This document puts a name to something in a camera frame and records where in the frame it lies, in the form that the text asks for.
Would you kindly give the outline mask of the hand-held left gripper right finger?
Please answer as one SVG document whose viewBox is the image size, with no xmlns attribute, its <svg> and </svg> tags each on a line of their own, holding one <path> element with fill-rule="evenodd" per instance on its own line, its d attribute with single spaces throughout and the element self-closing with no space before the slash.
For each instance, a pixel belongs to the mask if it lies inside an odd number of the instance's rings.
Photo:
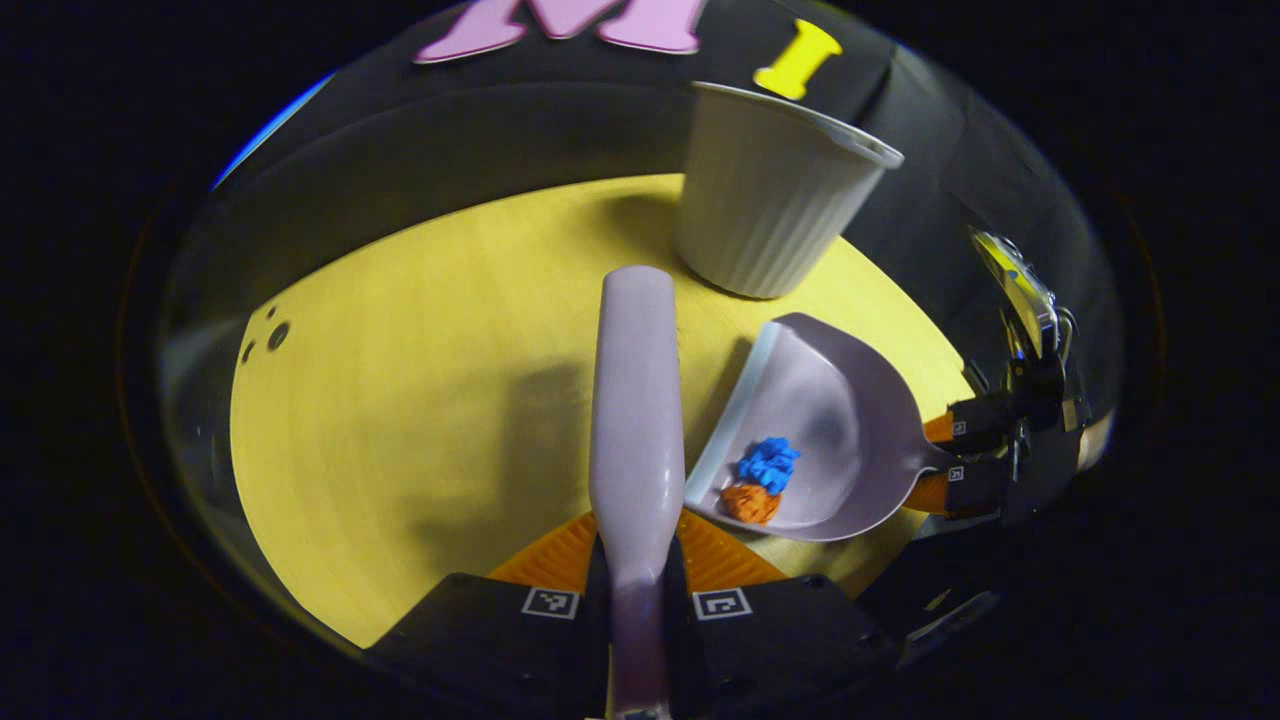
<svg viewBox="0 0 1280 720">
<path fill-rule="evenodd" d="M 786 577 L 696 514 L 680 514 L 666 573 L 676 717 L 850 717 L 895 667 L 895 641 L 828 577 Z"/>
</svg>

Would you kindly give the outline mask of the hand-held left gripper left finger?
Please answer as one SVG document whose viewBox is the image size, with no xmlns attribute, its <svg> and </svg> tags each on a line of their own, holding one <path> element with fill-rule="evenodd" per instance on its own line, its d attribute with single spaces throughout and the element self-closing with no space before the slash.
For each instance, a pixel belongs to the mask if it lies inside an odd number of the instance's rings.
<svg viewBox="0 0 1280 720">
<path fill-rule="evenodd" d="M 367 647 L 378 669 L 462 719 L 600 719 L 607 565 L 591 514 L 485 577 L 454 571 Z"/>
</svg>

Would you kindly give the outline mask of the pink dustpan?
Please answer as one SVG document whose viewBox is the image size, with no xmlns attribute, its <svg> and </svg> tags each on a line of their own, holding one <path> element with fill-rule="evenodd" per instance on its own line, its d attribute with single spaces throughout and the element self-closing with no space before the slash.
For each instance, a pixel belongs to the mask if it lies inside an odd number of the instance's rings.
<svg viewBox="0 0 1280 720">
<path fill-rule="evenodd" d="M 922 478 L 963 475 L 961 460 L 927 439 L 897 369 L 861 340 L 801 313 L 759 331 L 687 475 L 685 506 L 733 525 L 722 492 L 769 438 L 797 451 L 792 478 L 767 524 L 737 525 L 792 541 L 864 534 L 895 515 Z"/>
</svg>

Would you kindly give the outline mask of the orange paper scrap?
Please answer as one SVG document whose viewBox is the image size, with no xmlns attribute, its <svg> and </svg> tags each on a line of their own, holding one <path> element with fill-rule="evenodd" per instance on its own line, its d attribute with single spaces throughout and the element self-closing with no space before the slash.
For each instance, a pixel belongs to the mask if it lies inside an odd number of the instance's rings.
<svg viewBox="0 0 1280 720">
<path fill-rule="evenodd" d="M 782 493 L 771 493 L 764 486 L 739 483 L 721 491 L 724 512 L 735 521 L 767 527 L 780 511 Z"/>
</svg>

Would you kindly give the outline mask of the blue paper scrap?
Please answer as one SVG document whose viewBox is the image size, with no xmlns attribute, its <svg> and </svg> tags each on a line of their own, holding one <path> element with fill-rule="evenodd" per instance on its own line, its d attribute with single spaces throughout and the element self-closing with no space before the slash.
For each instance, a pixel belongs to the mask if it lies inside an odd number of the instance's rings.
<svg viewBox="0 0 1280 720">
<path fill-rule="evenodd" d="M 801 452 L 785 437 L 767 437 L 755 442 L 736 462 L 739 480 L 762 487 L 769 495 L 781 495 L 791 482 Z"/>
</svg>

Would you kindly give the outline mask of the small pink broom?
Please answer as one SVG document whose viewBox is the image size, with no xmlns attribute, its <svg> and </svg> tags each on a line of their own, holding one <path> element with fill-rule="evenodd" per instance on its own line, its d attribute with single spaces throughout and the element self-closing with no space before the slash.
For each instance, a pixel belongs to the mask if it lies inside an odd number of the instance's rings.
<svg viewBox="0 0 1280 720">
<path fill-rule="evenodd" d="M 685 482 L 675 283 L 623 266 L 602 287 L 589 459 L 611 583 L 611 720 L 673 720 L 663 582 Z"/>
</svg>

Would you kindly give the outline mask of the white ribbed garbage bin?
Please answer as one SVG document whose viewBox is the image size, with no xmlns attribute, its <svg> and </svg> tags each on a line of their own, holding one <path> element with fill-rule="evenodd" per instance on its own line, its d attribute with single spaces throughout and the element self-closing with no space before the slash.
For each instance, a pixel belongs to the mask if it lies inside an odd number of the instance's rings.
<svg viewBox="0 0 1280 720">
<path fill-rule="evenodd" d="M 904 156 L 795 102 L 705 81 L 692 91 L 675 249 L 727 292 L 785 296 Z"/>
</svg>

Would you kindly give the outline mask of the metal spring clamp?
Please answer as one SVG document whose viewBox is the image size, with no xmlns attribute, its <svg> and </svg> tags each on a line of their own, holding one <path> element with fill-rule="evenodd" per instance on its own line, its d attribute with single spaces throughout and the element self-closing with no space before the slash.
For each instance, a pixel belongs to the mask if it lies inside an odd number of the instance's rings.
<svg viewBox="0 0 1280 720">
<path fill-rule="evenodd" d="M 979 229 L 970 229 L 970 238 L 1018 319 L 1018 334 L 1024 350 L 1030 351 L 1034 357 L 1056 354 L 1060 319 L 1055 295 L 1032 270 L 1012 241 Z"/>
</svg>

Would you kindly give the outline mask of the black backdrop cloth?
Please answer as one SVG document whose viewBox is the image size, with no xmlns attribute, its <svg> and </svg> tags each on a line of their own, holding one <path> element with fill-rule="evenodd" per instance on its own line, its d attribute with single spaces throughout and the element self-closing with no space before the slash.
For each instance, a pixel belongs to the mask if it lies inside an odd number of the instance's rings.
<svg viewBox="0 0 1280 720">
<path fill-rule="evenodd" d="M 186 236 L 163 310 L 166 404 L 195 511 L 244 562 L 230 469 L 230 340 L 291 281 L 392 231 L 579 181 L 677 170 L 705 79 L 750 73 L 808 20 L 844 49 L 803 105 L 905 151 L 845 234 L 955 343 L 974 383 L 998 368 L 996 293 L 961 224 L 1012 233 L 1089 336 L 1065 361 L 1091 468 L 1119 407 L 1114 272 L 1051 161 L 936 59 L 818 0 L 474 0 L 326 77 L 223 172 Z"/>
</svg>

